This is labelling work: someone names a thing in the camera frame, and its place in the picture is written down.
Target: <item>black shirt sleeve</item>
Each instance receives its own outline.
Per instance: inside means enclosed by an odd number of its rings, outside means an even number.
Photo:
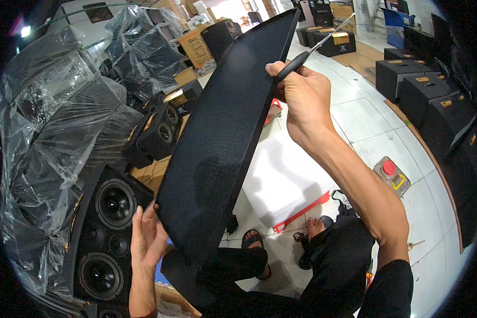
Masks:
[[[393,260],[376,272],[366,291],[359,317],[410,317],[413,274],[410,264]]]

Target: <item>speaker driver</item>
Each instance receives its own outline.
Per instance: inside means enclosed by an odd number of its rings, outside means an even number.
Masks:
[[[80,283],[99,300],[115,298],[123,288],[123,273],[118,263],[103,253],[89,253],[81,260]]]
[[[95,209],[109,228],[124,229],[132,224],[136,198],[131,187],[120,179],[102,183],[95,195]]]
[[[178,115],[175,108],[168,105],[168,107],[166,107],[166,116],[173,124],[178,123]]]
[[[99,318],[122,318],[122,315],[115,310],[104,310],[99,314]]]
[[[173,134],[167,124],[161,123],[158,128],[159,136],[165,143],[171,143],[173,140]]]
[[[108,247],[111,254],[116,258],[123,258],[129,251],[127,239],[122,234],[115,233],[111,236]]]

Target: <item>ceiling light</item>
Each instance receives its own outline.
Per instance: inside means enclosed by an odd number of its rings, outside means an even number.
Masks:
[[[29,34],[30,34],[30,25],[21,29],[21,37],[22,38],[27,37]]]

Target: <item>black speaker grille cloth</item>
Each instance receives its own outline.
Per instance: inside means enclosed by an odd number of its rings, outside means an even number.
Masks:
[[[299,11],[240,35],[206,85],[159,190],[159,218],[196,272],[217,248],[276,86],[265,65],[285,60]]]

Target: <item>yellow handle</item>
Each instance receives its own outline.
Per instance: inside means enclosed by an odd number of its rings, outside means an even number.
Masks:
[[[403,180],[401,180],[401,182],[400,182],[397,186],[394,185],[394,181],[392,182],[392,188],[393,188],[394,190],[399,189],[399,187],[403,184],[403,182],[404,182],[404,180],[405,180],[404,175],[399,175],[399,176],[400,176]]]

